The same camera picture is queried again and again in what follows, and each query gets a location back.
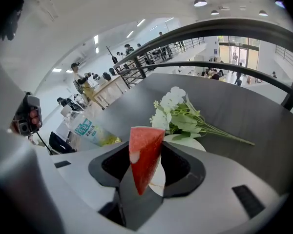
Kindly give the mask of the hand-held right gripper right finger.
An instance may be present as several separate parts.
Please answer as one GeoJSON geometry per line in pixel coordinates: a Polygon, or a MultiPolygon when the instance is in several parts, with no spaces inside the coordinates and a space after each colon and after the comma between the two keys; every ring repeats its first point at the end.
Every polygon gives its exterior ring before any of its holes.
{"type": "Polygon", "coordinates": [[[276,215],[287,198],[229,158],[175,143],[168,146],[202,161],[206,177],[190,195],[165,199],[138,229],[141,234],[254,234],[276,215]],[[264,206],[253,218],[233,191],[242,185],[264,206]]]}

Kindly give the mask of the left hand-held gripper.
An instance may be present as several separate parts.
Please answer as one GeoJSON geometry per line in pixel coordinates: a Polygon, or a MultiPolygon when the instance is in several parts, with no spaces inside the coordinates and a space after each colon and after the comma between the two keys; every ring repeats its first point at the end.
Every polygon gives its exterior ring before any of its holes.
{"type": "Polygon", "coordinates": [[[40,99],[26,92],[11,122],[11,130],[19,135],[32,135],[42,127],[40,99]]]}

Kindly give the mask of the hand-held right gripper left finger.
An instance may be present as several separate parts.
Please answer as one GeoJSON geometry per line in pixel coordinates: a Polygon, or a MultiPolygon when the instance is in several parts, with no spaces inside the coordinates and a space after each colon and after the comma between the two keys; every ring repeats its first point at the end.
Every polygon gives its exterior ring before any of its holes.
{"type": "Polygon", "coordinates": [[[128,142],[89,151],[55,155],[54,163],[69,162],[58,168],[74,192],[92,209],[98,211],[113,201],[130,166],[128,142]]]}

